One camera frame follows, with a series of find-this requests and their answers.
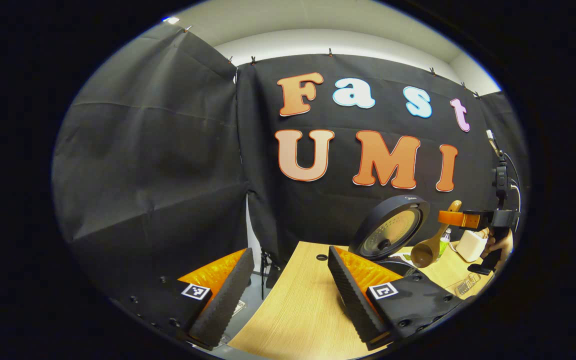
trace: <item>wooden table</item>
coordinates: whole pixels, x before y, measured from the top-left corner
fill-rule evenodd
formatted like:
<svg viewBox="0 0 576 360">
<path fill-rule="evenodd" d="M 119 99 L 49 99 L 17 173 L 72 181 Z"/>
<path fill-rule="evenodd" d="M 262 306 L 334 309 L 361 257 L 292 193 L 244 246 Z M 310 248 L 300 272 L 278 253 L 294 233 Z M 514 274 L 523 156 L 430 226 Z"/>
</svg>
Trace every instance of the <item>wooden table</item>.
<svg viewBox="0 0 576 360">
<path fill-rule="evenodd" d="M 397 253 L 410 253 L 410 249 L 407 246 Z M 316 259 L 328 253 L 327 244 L 299 242 L 270 294 L 228 345 L 273 360 L 348 360 L 384 349 L 368 351 L 343 313 L 328 262 Z M 448 247 L 439 262 L 420 271 L 454 294 L 452 289 L 471 273 L 467 267 L 468 262 Z M 482 275 L 460 297 L 477 294 L 491 277 Z"/>
</svg>

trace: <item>wooden ladle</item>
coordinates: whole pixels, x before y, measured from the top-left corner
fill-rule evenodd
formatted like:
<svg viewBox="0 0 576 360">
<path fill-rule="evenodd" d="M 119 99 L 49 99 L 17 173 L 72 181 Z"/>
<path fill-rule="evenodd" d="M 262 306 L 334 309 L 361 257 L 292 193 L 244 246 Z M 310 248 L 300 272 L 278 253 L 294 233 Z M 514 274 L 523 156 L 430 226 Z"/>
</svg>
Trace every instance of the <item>wooden ladle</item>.
<svg viewBox="0 0 576 360">
<path fill-rule="evenodd" d="M 455 200 L 451 203 L 450 207 L 448 207 L 448 211 L 458 212 L 461 207 L 462 202 Z M 412 260 L 412 264 L 414 264 L 414 266 L 418 268 L 425 268 L 428 265 L 436 262 L 437 257 L 439 256 L 439 242 L 441 241 L 441 237 L 447 228 L 447 223 L 439 224 L 439 230 L 433 237 L 423 240 L 413 246 L 412 250 L 410 250 L 410 260 Z"/>
</svg>

